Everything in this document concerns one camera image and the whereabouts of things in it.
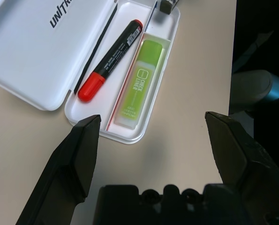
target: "beige table surface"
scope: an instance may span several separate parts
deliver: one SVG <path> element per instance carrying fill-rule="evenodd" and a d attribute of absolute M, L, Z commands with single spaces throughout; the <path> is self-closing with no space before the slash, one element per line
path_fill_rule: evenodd
<path fill-rule="evenodd" d="M 181 0 L 181 20 L 144 138 L 124 145 L 99 140 L 89 197 L 72 225 L 90 225 L 98 190 L 134 184 L 140 192 L 202 192 L 221 182 L 206 111 L 227 114 L 236 0 Z M 63 106 L 41 112 L 0 88 L 0 225 L 15 224 L 53 150 L 70 132 Z"/>

